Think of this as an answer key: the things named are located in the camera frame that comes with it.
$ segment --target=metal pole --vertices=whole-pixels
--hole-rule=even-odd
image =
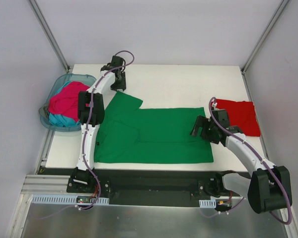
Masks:
[[[278,19],[280,18],[281,14],[284,12],[287,4],[290,2],[291,0],[282,0],[281,3],[279,4],[278,8],[276,9],[273,17],[271,18],[271,20],[269,21],[267,27],[265,28],[263,34],[261,35],[261,37],[259,38],[258,42],[255,45],[255,48],[253,49],[252,53],[250,54],[250,56],[248,57],[245,65],[242,67],[242,74],[245,74],[245,72],[247,71],[247,69],[249,68],[250,64],[252,63],[254,57],[256,56],[256,54],[258,53],[259,49],[261,48],[261,46],[263,45],[263,43],[265,42],[265,40],[267,39],[267,36],[269,35],[269,33],[272,31],[272,29],[274,28],[276,22],[278,21]]]
[[[59,61],[61,62],[62,66],[64,67],[65,71],[68,72],[70,66],[66,62],[65,57],[62,54],[62,51],[61,51],[58,43],[56,42],[55,37],[53,36],[52,31],[51,31],[47,21],[45,20],[38,3],[36,2],[36,0],[28,0],[28,2],[30,4],[34,14],[36,15],[46,37],[48,38],[49,42],[51,43],[51,46],[52,46],[56,56],[59,58]]]

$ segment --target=turquoise cloth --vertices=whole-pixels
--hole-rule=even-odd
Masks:
[[[63,88],[68,86],[72,81],[66,82],[57,92],[55,95],[57,95]],[[80,124],[80,122],[75,122],[73,118],[68,118],[66,116],[63,116],[61,114],[52,114],[49,115],[49,121],[52,125],[55,126],[64,126],[64,127],[71,127],[71,126],[77,126]]]

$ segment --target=clothing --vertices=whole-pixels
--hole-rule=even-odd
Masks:
[[[59,93],[50,99],[49,112],[72,118],[75,122],[78,122],[78,94],[88,88],[81,82],[67,82]]]
[[[142,100],[117,92],[105,110],[94,161],[191,164],[213,162],[211,145],[190,136],[203,108],[139,109]]]
[[[245,135],[260,136],[253,102],[217,99],[217,108],[225,109],[230,125],[237,125]]]
[[[59,94],[65,87],[67,87],[69,84],[72,84],[74,82],[66,82],[57,92],[55,95]],[[49,113],[49,121],[52,125],[55,126],[63,126],[63,127],[71,127],[71,126],[77,126],[79,125],[79,121],[74,121],[73,118],[69,118],[67,116],[64,116],[62,114],[53,114],[53,113]]]

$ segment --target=green t-shirt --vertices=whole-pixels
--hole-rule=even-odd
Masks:
[[[94,161],[192,164],[213,162],[211,145],[190,136],[203,108],[139,109],[142,100],[117,92],[105,110]]]

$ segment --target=pink cloth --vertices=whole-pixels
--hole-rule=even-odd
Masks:
[[[73,118],[77,122],[78,93],[80,91],[86,91],[88,88],[88,86],[81,82],[68,84],[50,99],[49,112]]]

